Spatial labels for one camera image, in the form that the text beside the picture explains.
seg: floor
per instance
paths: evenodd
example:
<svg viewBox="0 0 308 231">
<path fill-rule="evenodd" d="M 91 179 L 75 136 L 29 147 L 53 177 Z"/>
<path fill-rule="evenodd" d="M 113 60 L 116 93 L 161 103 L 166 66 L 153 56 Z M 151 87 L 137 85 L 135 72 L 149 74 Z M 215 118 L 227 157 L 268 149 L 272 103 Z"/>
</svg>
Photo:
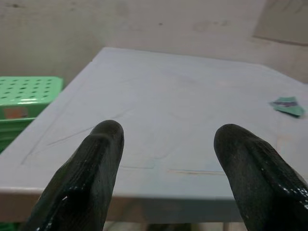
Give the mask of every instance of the floor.
<svg viewBox="0 0 308 231">
<path fill-rule="evenodd" d="M 146 224 L 139 223 L 106 222 L 103 231 L 145 231 L 146 227 Z M 247 229 L 243 223 L 227 223 L 225 226 L 223 223 L 199 223 L 192 225 L 192 231 L 247 231 Z"/>
</svg>

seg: wall stain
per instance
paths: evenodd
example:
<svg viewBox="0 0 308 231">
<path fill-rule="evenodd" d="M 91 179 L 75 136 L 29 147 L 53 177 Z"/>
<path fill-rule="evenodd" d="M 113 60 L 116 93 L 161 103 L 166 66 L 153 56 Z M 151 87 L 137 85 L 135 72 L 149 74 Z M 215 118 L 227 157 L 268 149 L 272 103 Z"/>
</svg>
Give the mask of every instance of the wall stain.
<svg viewBox="0 0 308 231">
<path fill-rule="evenodd" d="M 5 4 L 6 7 L 12 7 L 12 8 L 25 8 L 25 6 L 21 6 L 17 3 L 13 3 L 13 4 L 10 4 L 10 3 L 6 3 Z"/>
<path fill-rule="evenodd" d="M 198 23 L 195 23 L 193 26 L 192 26 L 192 30 L 193 31 L 196 31 L 196 32 L 199 32 L 199 33 L 203 33 L 203 32 L 206 32 L 208 27 L 211 25 L 211 22 L 210 21 L 202 21 L 202 22 L 198 22 Z"/>
<path fill-rule="evenodd" d="M 130 14 L 129 7 L 126 2 L 118 2 L 115 7 L 115 12 L 118 16 L 127 18 Z"/>
<path fill-rule="evenodd" d="M 230 22 L 228 20 L 224 20 L 220 25 L 221 26 L 229 26 Z"/>
</svg>

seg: green crate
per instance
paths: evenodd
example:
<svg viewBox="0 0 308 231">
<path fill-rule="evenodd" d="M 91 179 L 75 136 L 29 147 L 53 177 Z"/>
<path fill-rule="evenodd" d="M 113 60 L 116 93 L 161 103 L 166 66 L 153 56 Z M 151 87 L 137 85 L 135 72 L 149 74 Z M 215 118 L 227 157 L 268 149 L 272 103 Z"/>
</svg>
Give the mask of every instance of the green crate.
<svg viewBox="0 0 308 231">
<path fill-rule="evenodd" d="M 0 120 L 37 117 L 62 87 L 58 77 L 0 77 Z"/>
<path fill-rule="evenodd" d="M 0 223 L 0 231 L 16 231 L 13 223 Z"/>
<path fill-rule="evenodd" d="M 0 120 L 0 153 L 34 120 L 2 119 Z"/>
</svg>

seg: white wall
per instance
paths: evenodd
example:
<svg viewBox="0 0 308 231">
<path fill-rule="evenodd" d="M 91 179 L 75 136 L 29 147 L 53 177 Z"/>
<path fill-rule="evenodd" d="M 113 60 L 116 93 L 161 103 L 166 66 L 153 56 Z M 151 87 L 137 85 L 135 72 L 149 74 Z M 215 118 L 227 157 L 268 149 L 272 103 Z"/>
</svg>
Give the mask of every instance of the white wall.
<svg viewBox="0 0 308 231">
<path fill-rule="evenodd" d="M 252 38 L 265 1 L 0 1 L 0 75 L 68 83 L 114 46 L 266 64 L 308 82 L 308 48 Z"/>
</svg>

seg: white table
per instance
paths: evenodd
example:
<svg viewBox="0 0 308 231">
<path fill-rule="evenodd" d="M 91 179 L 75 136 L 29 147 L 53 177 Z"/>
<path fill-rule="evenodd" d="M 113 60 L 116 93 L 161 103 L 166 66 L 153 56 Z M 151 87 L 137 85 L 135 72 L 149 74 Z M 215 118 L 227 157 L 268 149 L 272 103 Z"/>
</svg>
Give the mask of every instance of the white table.
<svg viewBox="0 0 308 231">
<path fill-rule="evenodd" d="M 241 125 L 308 179 L 308 119 L 268 104 L 308 87 L 247 64 L 104 48 L 0 155 L 0 220 L 24 220 L 55 171 L 99 122 L 122 124 L 125 148 L 108 219 L 240 220 L 213 149 L 216 130 Z"/>
</svg>

